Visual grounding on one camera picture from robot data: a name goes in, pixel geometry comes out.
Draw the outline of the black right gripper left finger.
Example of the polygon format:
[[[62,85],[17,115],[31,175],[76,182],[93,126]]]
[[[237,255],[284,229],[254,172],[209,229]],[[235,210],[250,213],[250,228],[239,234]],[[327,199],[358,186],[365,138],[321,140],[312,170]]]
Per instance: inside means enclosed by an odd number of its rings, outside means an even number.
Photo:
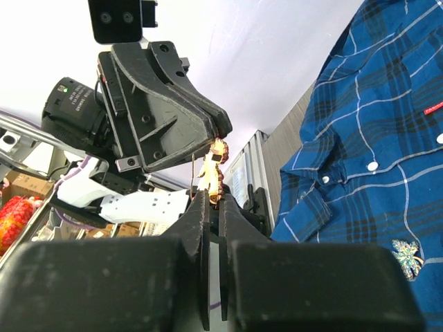
[[[156,237],[28,242],[1,269],[2,331],[208,331],[206,192]]]

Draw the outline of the blue plaid shirt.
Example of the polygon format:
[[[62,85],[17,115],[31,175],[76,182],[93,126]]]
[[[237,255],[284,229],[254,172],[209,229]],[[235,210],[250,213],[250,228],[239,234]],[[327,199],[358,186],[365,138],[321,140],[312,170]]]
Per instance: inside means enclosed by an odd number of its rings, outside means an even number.
[[[364,1],[316,79],[280,171],[274,241],[419,244],[408,281],[442,330],[442,2]]]

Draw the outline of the orange leaf brooch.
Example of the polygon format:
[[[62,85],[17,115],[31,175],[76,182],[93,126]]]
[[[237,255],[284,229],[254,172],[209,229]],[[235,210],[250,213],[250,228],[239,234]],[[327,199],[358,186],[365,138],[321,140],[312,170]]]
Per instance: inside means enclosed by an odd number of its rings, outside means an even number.
[[[190,200],[195,196],[193,181],[199,179],[197,191],[208,192],[210,204],[217,206],[224,195],[224,175],[219,166],[223,165],[229,157],[228,144],[221,138],[216,138],[209,147],[208,153],[203,157],[203,165],[195,176],[195,155],[192,155],[192,178],[190,181]]]

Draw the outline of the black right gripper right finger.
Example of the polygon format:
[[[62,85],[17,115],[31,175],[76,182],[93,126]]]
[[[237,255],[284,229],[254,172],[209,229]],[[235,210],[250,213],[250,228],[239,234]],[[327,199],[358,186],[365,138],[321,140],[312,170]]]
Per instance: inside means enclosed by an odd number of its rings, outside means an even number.
[[[424,331],[399,264],[385,248],[282,243],[219,203],[221,317],[229,331]]]

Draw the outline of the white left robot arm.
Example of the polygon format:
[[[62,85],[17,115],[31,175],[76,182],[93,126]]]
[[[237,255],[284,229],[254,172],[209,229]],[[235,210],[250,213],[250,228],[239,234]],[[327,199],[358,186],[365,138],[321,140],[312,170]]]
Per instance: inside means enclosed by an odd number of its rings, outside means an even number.
[[[98,56],[94,88],[63,77],[42,111],[42,129],[89,157],[57,189],[56,206],[94,226],[105,205],[146,189],[146,177],[189,163],[233,129],[228,114],[187,76],[172,42],[116,44]]]

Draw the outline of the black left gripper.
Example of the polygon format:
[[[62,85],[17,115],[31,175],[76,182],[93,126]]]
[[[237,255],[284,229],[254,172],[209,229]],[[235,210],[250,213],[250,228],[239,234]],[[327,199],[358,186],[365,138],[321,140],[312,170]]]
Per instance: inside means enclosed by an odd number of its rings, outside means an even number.
[[[99,53],[93,88],[71,77],[55,84],[42,130],[115,173],[186,163],[233,130],[227,112],[192,84],[189,66],[171,41],[115,44]]]

